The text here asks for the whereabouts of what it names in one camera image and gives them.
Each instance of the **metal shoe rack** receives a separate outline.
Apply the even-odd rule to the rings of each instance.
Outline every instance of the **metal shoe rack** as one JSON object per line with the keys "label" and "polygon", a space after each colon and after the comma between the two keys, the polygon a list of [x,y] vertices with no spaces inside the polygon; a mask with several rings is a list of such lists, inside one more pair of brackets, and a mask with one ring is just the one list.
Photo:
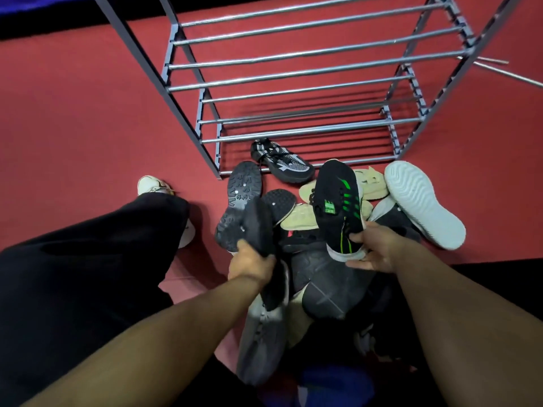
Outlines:
{"label": "metal shoe rack", "polygon": [[[328,20],[315,20],[307,21],[296,24],[268,27],[268,28],[259,28],[250,31],[241,31],[237,33],[225,33],[218,35],[210,35],[207,37],[187,39],[185,37],[184,28],[192,26],[201,26],[206,24],[220,23],[223,21],[233,21],[233,20],[243,20],[253,17],[268,16],[272,14],[281,14],[285,12],[296,12],[301,10],[307,10],[310,8],[325,8],[329,6],[353,3],[356,1],[362,0],[326,0],[319,1],[315,3],[307,4],[298,4],[298,5],[289,5],[282,8],[274,8],[271,10],[262,10],[248,12],[244,14],[235,14],[225,17],[216,17],[209,18],[206,20],[198,20],[186,23],[180,23],[177,19],[177,16],[172,8],[172,5],[169,0],[160,0],[166,16],[168,17],[171,23],[171,32],[170,37],[166,47],[166,58],[162,68],[157,69],[146,52],[132,33],[130,27],[127,23],[119,17],[114,8],[114,0],[96,0],[99,7],[104,12],[105,16],[111,22],[113,28],[117,31],[121,39],[125,42],[126,46],[133,54],[134,58],[138,61],[139,65],[145,71],[149,79],[153,82],[160,95],[173,112],[174,116],[177,118],[181,127],[185,130],[187,135],[193,141],[194,145],[205,159],[206,163],[214,172],[217,178],[221,176],[227,176],[231,171],[221,171],[221,143],[230,143],[230,142],[239,142],[246,140],[254,140],[257,138],[268,137],[268,138],[280,138],[280,137],[289,137],[289,136],[301,136],[301,135],[317,135],[320,133],[328,132],[353,132],[360,131],[361,129],[372,129],[374,127],[387,127],[390,132],[390,154],[381,156],[381,157],[366,157],[345,160],[347,164],[363,164],[379,161],[392,161],[394,159],[400,158],[415,141],[417,136],[424,130],[427,123],[430,121],[431,117],[436,113],[438,108],[441,106],[443,101],[447,98],[451,90],[458,84],[460,79],[467,72],[468,68],[473,64],[477,59],[479,54],[482,52],[488,41],[492,36],[498,31],[502,24],[506,21],[507,17],[512,13],[515,6],[520,0],[503,0],[499,5],[496,13],[489,20],[483,31],[480,35],[476,36],[473,34],[470,26],[467,21],[462,16],[460,10],[458,9],[457,4],[454,0],[426,0],[424,5],[407,7],[407,8],[397,8],[386,11],[379,12],[370,12],[364,14],[357,14],[352,16],[343,16],[337,18],[331,18]],[[430,17],[430,14],[434,10],[443,10],[450,22],[450,26],[435,31],[424,32],[424,27]],[[360,20],[374,20],[381,17],[395,16],[398,14],[406,14],[419,12],[420,17],[417,21],[415,29],[411,35],[407,35],[401,38],[394,38],[390,40],[378,40],[375,42],[363,43],[363,44],[351,44],[345,46],[329,47],[324,49],[314,49],[314,50],[305,50],[305,51],[293,51],[284,54],[278,55],[269,55],[269,56],[260,56],[260,57],[251,57],[251,58],[240,58],[236,60],[224,60],[224,61],[212,61],[212,62],[197,62],[194,54],[191,49],[192,44],[197,43],[208,43],[218,40],[230,40],[235,38],[249,37],[249,36],[258,36],[261,34],[271,34],[271,33],[283,33],[290,30],[300,30],[308,29],[311,27],[317,26],[326,26],[331,24],[339,23],[348,23],[352,21]],[[459,49],[454,51],[444,51],[442,53],[435,54],[425,54],[425,55],[412,55],[417,42],[419,40],[428,39],[431,37],[437,37],[444,34],[456,33],[458,34],[461,46]],[[314,68],[314,69],[305,69],[297,70],[285,73],[276,73],[276,74],[264,74],[258,76],[249,76],[249,77],[240,77],[229,80],[218,80],[218,81],[205,81],[202,77],[200,68],[207,67],[221,67],[221,66],[235,66],[238,64],[253,64],[253,63],[262,63],[270,61],[279,61],[287,60],[296,57],[307,57],[307,56],[317,56],[325,54],[334,54],[340,53],[343,51],[354,51],[361,50],[369,47],[380,47],[380,46],[390,46],[396,43],[406,43],[406,48],[404,54],[401,57],[393,57],[386,60],[378,61],[368,61],[368,62],[358,62],[354,64],[346,64],[341,66],[333,67],[324,67],[324,68]],[[174,56],[176,50],[181,48],[185,54],[188,64],[174,64]],[[427,104],[423,93],[419,87],[419,82],[415,75],[415,72],[411,66],[412,63],[442,59],[445,57],[458,57],[458,65],[453,70],[452,74],[447,79],[444,87],[439,91],[436,98],[430,103]],[[242,85],[245,83],[252,83],[258,81],[266,80],[279,80],[286,79],[290,77],[301,77],[307,75],[319,75],[335,72],[344,72],[348,70],[355,69],[367,69],[370,67],[385,66],[390,64],[397,64],[397,69],[395,73],[388,78],[380,78],[373,80],[354,80],[348,83],[339,83],[339,84],[330,84],[330,85],[317,85],[310,86],[306,88],[298,89],[288,89],[288,90],[278,90],[278,91],[268,91],[258,94],[246,94],[246,95],[236,95],[236,96],[227,96],[220,98],[213,98],[210,92],[211,88],[220,87],[220,86],[230,86],[230,85]],[[171,74],[175,70],[186,70],[191,69],[194,73],[197,83],[182,85],[182,86],[172,86],[171,85]],[[397,89],[399,82],[406,80],[413,92],[412,101],[415,101],[417,104],[417,116],[411,118],[397,118],[394,119],[390,112],[389,104],[393,99],[394,93]],[[322,107],[319,109],[311,109],[304,111],[290,111],[283,113],[271,113],[271,114],[262,114],[262,115],[251,115],[243,116],[236,118],[221,118],[217,111],[216,103],[224,101],[235,101],[235,100],[250,100],[254,98],[262,97],[272,97],[280,96],[287,94],[298,94],[305,92],[319,92],[323,90],[331,89],[342,89],[346,87],[353,86],[367,86],[376,83],[390,82],[390,88],[388,89],[387,94],[383,97],[382,101],[366,103],[358,106],[328,106]],[[187,117],[183,113],[183,110],[180,108],[178,102],[174,98],[173,93],[187,90],[199,90],[199,100],[198,100],[198,113],[197,113],[197,122],[194,126],[187,120]],[[209,106],[213,119],[204,120],[204,106]],[[366,120],[361,122],[343,122],[338,124],[324,124],[319,126],[311,127],[300,127],[295,129],[283,129],[283,130],[273,130],[259,133],[246,133],[241,135],[226,135],[225,130],[227,130],[228,125],[247,123],[247,122],[260,122],[265,120],[278,120],[278,119],[292,119],[295,117],[308,116],[314,114],[333,114],[340,113],[345,111],[357,111],[361,109],[375,108],[380,109],[381,117],[377,120]],[[412,124],[413,128],[411,133],[408,135],[407,139],[400,142],[398,139],[396,125],[399,124]],[[206,124],[216,124],[217,125],[217,135],[211,139],[203,139],[201,134],[202,125]],[[210,154],[205,147],[205,144],[215,144],[214,154]],[[328,158],[334,156],[333,150]],[[319,167],[322,163],[314,164],[315,167]]]}

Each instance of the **hand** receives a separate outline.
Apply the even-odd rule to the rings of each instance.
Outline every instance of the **hand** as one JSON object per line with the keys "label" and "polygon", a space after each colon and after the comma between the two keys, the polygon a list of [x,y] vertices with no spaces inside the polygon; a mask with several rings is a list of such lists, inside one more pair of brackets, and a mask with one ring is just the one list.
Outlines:
{"label": "hand", "polygon": [[347,261],[347,266],[385,273],[395,272],[395,260],[402,255],[408,240],[376,222],[367,221],[365,224],[366,229],[363,232],[350,234],[349,238],[356,243],[363,243],[365,248],[372,251],[362,260]]}
{"label": "hand", "polygon": [[245,240],[239,240],[237,247],[238,253],[230,261],[228,280],[246,276],[257,280],[261,284],[261,287],[268,284],[272,278],[275,256],[262,257]]}

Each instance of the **red carpet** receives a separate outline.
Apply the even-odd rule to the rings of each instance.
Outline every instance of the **red carpet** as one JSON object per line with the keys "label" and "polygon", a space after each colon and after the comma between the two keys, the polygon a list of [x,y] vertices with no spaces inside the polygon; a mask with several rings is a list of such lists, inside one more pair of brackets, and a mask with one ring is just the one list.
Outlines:
{"label": "red carpet", "polygon": [[[313,0],[270,0],[187,13],[181,20],[309,1]],[[297,15],[233,21],[194,27],[187,30],[187,36],[378,11],[391,5],[416,5],[416,1],[380,0],[309,10]],[[473,29],[480,31],[500,0],[457,1]],[[543,32],[543,22],[538,15],[541,8],[543,0],[524,0],[484,55],[510,60],[507,69],[543,80],[543,49],[537,42],[537,34]],[[437,28],[444,21],[441,12],[434,13],[433,17],[429,29]],[[317,27],[306,33],[293,31],[287,37],[270,34],[205,43],[195,46],[194,54],[198,60],[206,61],[379,40],[410,34],[416,19],[416,14],[408,14],[383,21]],[[132,23],[132,27],[151,59],[161,63],[169,33],[166,19],[142,20]],[[444,51],[459,45],[455,37],[443,40],[442,44],[436,40],[423,42],[417,53]],[[255,68],[215,68],[205,71],[204,76],[211,81],[325,67],[399,56],[403,49],[401,45],[361,50],[340,58],[328,55],[266,63]],[[98,26],[10,40],[0,43],[0,57],[3,143],[0,247],[110,212],[132,200],[139,177],[151,174],[167,180],[181,197],[194,205],[192,218],[201,237],[189,251],[180,253],[183,265],[176,263],[179,269],[171,278],[189,276],[183,267],[196,276],[200,284],[195,284],[193,293],[188,294],[221,282],[224,278],[216,275],[213,265],[218,272],[226,274],[230,255],[215,244],[213,233],[227,206],[227,183],[214,178],[112,28]],[[454,59],[446,59],[414,66],[427,98],[433,97],[443,85],[454,65]],[[354,75],[391,76],[393,71],[394,66],[388,66]],[[335,73],[315,79],[312,85],[319,81],[352,81],[352,77],[349,73]],[[175,73],[174,80],[176,83],[194,82],[189,72]],[[280,89],[295,88],[301,85],[296,84],[298,82],[302,83],[298,80],[271,83],[274,89]],[[255,83],[215,89],[212,93],[223,96],[240,91],[258,92],[268,87]],[[378,85],[372,90],[376,97],[383,97],[385,88],[386,85]],[[177,97],[194,122],[197,92],[178,93]],[[543,145],[539,111],[542,104],[541,89],[472,68],[411,147],[405,160],[428,174],[440,202],[467,228],[464,246],[455,252],[439,252],[448,263],[543,256],[543,213],[539,209]],[[276,99],[273,106],[294,108],[296,103],[281,98]],[[238,105],[230,104],[219,110],[221,116],[235,116],[256,113],[262,111],[262,107],[258,103],[240,101]],[[205,130],[204,135],[208,134],[209,130]],[[336,149],[331,156],[340,157],[382,151],[379,137],[365,141],[360,135],[350,135],[350,141],[345,143],[331,135],[319,140],[317,151],[308,149],[307,138],[280,142],[292,144],[293,150],[310,160],[326,158],[323,150],[330,148]],[[247,159],[249,144],[226,146],[224,166],[231,168],[237,161]],[[385,165],[375,167],[383,171]],[[269,175],[264,186],[265,190],[284,187],[297,192],[295,187],[281,184]],[[205,273],[214,277],[200,277],[205,266],[209,268]]]}

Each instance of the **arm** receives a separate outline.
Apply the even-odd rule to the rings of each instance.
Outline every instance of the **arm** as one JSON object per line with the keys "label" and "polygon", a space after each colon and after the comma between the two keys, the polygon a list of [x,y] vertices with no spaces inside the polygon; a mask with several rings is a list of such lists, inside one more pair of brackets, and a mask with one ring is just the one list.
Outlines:
{"label": "arm", "polygon": [[542,405],[541,321],[387,227],[368,223],[351,238],[373,251],[349,266],[397,274],[449,405]]}
{"label": "arm", "polygon": [[140,321],[24,406],[171,404],[270,280],[275,258],[238,248],[228,282]]}

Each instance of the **forearm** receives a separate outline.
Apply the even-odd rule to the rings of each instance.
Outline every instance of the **forearm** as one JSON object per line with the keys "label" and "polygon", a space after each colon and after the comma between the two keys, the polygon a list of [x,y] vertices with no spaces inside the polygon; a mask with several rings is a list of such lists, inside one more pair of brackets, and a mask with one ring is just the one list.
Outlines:
{"label": "forearm", "polygon": [[395,261],[432,374],[450,405],[543,400],[543,323],[408,243]]}
{"label": "forearm", "polygon": [[31,405],[169,405],[192,381],[260,291],[237,277],[132,326]]}

